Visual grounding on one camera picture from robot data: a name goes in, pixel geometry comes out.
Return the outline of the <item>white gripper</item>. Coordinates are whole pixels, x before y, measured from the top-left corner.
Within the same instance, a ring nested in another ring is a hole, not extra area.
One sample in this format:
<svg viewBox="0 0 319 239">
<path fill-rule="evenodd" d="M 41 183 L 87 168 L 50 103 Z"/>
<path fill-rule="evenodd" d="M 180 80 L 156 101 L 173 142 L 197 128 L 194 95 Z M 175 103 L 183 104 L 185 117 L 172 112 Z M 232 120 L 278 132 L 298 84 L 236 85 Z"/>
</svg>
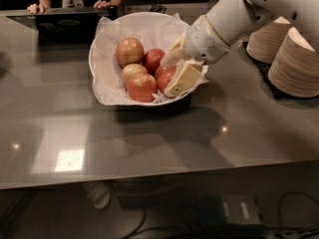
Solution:
<svg viewBox="0 0 319 239">
<path fill-rule="evenodd" d="M 177 64 L 172 80 L 163 93 L 178 97 L 191 89 L 202 76 L 203 66 L 190 58 L 214 64 L 229 52 L 205 15 L 201 15 L 187 30 L 185 38 L 177 39 L 161 58 L 160 65 L 169 68 Z"/>
</svg>

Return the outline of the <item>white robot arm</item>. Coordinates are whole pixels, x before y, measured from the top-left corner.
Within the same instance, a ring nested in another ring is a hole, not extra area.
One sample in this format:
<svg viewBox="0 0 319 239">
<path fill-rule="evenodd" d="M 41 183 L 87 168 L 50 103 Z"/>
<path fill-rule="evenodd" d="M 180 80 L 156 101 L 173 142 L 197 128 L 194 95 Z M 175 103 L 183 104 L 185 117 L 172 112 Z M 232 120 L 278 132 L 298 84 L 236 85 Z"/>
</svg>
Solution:
<svg viewBox="0 0 319 239">
<path fill-rule="evenodd" d="M 160 64 L 167 68 L 189 59 L 214 64 L 240 37 L 278 17 L 288 20 L 312 48 L 319 48 L 319 0 L 219 0 L 173 44 Z"/>
</svg>

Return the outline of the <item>person's left hand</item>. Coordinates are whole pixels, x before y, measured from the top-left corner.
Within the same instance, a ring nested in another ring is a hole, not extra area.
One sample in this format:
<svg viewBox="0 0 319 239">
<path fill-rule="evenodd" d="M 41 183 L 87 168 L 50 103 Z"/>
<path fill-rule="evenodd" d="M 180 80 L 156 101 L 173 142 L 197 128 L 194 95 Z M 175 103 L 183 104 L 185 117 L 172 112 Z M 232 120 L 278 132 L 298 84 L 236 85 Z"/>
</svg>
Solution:
<svg viewBox="0 0 319 239">
<path fill-rule="evenodd" d="M 110 7 L 110 6 L 115 6 L 115 3 L 113 3 L 112 1 L 98 0 L 94 4 L 94 7 L 98 8 L 98 9 L 107 8 L 107 7 Z"/>
</svg>

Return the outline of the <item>person's right hand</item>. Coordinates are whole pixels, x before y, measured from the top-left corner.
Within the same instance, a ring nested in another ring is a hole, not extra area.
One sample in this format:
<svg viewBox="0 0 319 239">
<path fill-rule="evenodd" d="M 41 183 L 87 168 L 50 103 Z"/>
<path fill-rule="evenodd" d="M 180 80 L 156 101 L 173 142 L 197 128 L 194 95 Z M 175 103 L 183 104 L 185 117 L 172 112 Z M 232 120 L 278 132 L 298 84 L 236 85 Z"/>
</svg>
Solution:
<svg viewBox="0 0 319 239">
<path fill-rule="evenodd" d="M 43 4 L 32 4 L 27 7 L 28 12 L 31 14 L 37 14 L 37 13 L 42 14 L 46 12 L 48 9 L 49 7 Z"/>
</svg>

